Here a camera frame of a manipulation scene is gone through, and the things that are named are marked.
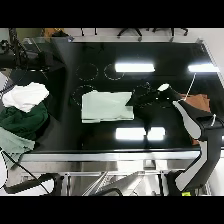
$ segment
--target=orange cloth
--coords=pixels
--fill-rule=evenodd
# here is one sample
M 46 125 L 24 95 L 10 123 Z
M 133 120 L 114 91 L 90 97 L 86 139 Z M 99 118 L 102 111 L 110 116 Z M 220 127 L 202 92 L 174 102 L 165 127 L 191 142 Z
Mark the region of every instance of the orange cloth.
M 210 111 L 209 107 L 209 101 L 210 99 L 207 98 L 207 95 L 204 94 L 198 94 L 198 95 L 188 95 L 186 102 L 189 103 L 191 106 L 196 107 L 200 110 L 205 110 L 208 112 Z M 197 140 L 192 138 L 192 145 L 199 144 Z

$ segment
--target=glossy black tabletop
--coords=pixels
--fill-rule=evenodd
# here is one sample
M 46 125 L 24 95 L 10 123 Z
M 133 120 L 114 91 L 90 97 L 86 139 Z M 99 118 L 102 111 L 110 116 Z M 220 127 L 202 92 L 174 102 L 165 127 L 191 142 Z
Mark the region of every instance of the glossy black tabletop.
M 50 117 L 38 132 L 32 153 L 178 151 L 193 147 L 180 113 L 169 103 L 155 99 L 137 107 L 131 121 L 84 124 L 81 120 L 81 96 L 91 90 L 144 94 L 147 85 L 157 89 L 164 83 L 186 94 L 194 76 L 188 66 L 212 63 L 203 44 L 51 41 L 38 46 L 54 53 L 55 66 L 45 74 L 46 77 L 41 72 L 28 72 L 20 83 L 44 83 L 50 91 L 45 100 Z M 32 44 L 27 47 L 37 50 Z M 152 63 L 155 71 L 118 74 L 113 68 L 119 62 Z M 12 80 L 17 80 L 22 73 L 12 72 Z M 224 90 L 217 73 L 197 73 L 190 94 L 206 94 L 210 99 L 211 112 L 224 117 Z M 146 136 L 138 140 L 116 139 L 117 128 L 144 128 L 148 131 L 152 127 L 165 129 L 162 140 L 148 140 Z

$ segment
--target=light green towel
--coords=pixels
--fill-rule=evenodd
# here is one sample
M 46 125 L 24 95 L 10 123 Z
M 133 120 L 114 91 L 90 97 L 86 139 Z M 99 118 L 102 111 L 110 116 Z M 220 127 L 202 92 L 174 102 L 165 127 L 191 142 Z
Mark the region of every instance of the light green towel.
M 20 156 L 23 153 L 33 150 L 34 144 L 34 141 L 21 138 L 0 127 L 0 147 L 6 151 L 16 162 L 18 162 Z M 7 168 L 11 169 L 14 163 L 11 162 L 4 154 L 3 156 Z

